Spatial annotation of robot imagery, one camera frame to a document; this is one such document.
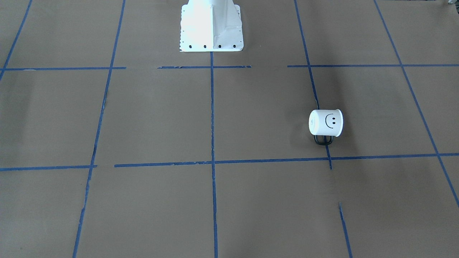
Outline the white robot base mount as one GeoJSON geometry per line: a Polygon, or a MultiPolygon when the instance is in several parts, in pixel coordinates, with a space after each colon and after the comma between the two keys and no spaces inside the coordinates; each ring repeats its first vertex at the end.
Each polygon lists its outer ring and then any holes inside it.
{"type": "Polygon", "coordinates": [[[231,52],[243,49],[239,5],[232,0],[189,0],[182,5],[180,51],[231,52]]]}

